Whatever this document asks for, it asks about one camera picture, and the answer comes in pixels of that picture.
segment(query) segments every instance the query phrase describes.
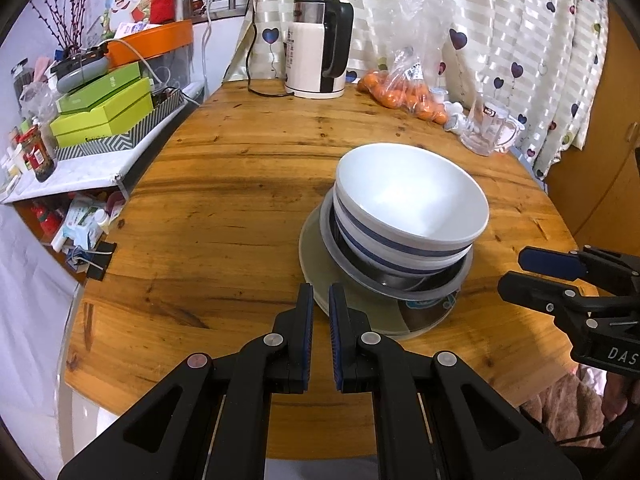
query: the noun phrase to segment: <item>striped box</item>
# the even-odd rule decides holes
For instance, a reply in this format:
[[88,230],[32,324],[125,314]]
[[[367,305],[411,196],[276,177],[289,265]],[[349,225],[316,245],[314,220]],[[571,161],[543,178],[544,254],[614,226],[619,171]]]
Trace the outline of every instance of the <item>striped box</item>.
[[126,134],[89,140],[66,148],[58,148],[56,149],[56,156],[58,160],[69,160],[80,156],[132,150],[182,102],[184,102],[184,97],[182,97],[182,93],[179,90],[176,90]]

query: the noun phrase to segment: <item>orange tray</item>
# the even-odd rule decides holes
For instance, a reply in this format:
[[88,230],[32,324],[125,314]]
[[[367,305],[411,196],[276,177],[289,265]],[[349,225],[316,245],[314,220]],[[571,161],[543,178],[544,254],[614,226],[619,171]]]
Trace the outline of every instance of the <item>orange tray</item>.
[[[131,34],[122,39],[135,48],[142,57],[151,59],[193,43],[193,23],[191,23],[191,20],[167,23],[160,27]],[[108,43],[108,47],[111,68],[138,61],[138,56],[127,45],[111,41]]]

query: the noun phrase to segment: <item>heart pattern curtain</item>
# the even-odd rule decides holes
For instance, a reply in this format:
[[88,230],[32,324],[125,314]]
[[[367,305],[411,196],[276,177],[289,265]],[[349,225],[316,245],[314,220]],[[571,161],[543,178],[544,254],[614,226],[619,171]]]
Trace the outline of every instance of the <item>heart pattern curtain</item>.
[[[347,81],[386,65],[385,25],[398,0],[354,7]],[[607,0],[450,0],[452,22],[438,84],[469,108],[476,92],[501,101],[525,125],[516,146],[546,176],[571,144],[582,148],[607,46]],[[284,77],[293,0],[254,0],[227,79]]]

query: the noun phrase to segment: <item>sauce jar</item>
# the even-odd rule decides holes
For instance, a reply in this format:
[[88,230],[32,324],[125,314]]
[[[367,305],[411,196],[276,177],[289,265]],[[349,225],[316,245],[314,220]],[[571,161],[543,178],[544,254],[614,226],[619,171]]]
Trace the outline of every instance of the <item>sauce jar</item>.
[[24,155],[31,164],[37,181],[44,182],[47,180],[53,173],[53,170],[56,169],[56,166],[44,142],[42,142],[40,129],[37,126],[31,127],[25,134],[18,138],[18,142],[22,145]]

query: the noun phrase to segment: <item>wooden cabinet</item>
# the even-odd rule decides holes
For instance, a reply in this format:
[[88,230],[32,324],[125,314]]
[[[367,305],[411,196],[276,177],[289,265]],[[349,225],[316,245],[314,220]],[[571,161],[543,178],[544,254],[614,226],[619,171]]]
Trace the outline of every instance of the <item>wooden cabinet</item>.
[[626,158],[613,186],[574,235],[578,245],[590,244],[640,256],[640,155]]
[[606,200],[626,168],[640,134],[639,122],[640,50],[610,6],[607,55],[586,145],[582,151],[570,148],[564,152],[562,161],[551,167],[546,179],[549,196],[573,235]]

